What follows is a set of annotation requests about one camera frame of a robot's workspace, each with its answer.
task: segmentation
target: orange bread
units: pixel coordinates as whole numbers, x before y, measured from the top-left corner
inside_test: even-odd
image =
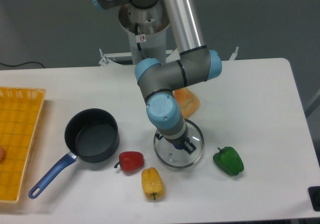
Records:
[[[200,105],[198,97],[187,88],[178,89],[173,93],[184,118],[190,117],[198,109]]]

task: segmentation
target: gray floor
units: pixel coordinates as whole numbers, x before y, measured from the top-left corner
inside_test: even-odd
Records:
[[[194,1],[209,48],[224,60],[236,46],[238,59],[288,59],[306,107],[320,88],[320,0]],[[99,48],[129,51],[117,17],[118,8],[99,11],[91,0],[0,0],[0,62],[95,66]],[[168,49],[174,49],[171,29],[167,40]],[[320,108],[307,121],[320,154]]]

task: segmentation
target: green bell pepper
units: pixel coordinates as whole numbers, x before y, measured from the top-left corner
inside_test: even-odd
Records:
[[[222,171],[230,176],[236,176],[245,169],[239,154],[233,147],[218,149],[219,152],[214,154],[213,160]]]

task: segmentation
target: saucepan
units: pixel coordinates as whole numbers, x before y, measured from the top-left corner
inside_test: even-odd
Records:
[[[37,198],[51,181],[79,157],[89,163],[102,162],[115,153],[119,146],[118,125],[114,117],[97,108],[77,113],[67,124],[64,139],[70,152],[64,155],[29,191]]]

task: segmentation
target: white table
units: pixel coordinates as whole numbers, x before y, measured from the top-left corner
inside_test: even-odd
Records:
[[[156,157],[133,66],[0,72],[1,86],[46,89],[37,136],[16,205],[0,204],[0,223],[105,224],[199,223],[319,217],[308,187],[320,185],[320,169],[290,64],[285,59],[223,62],[220,77],[190,87],[200,99],[191,117],[205,151],[196,166],[172,171]],[[28,191],[65,153],[65,127],[87,108],[112,113],[120,145],[107,161],[81,160],[62,171],[36,199]],[[217,147],[232,146],[244,172],[229,177],[213,163]],[[141,170],[114,169],[119,153],[143,153],[156,167],[166,196],[147,201]]]

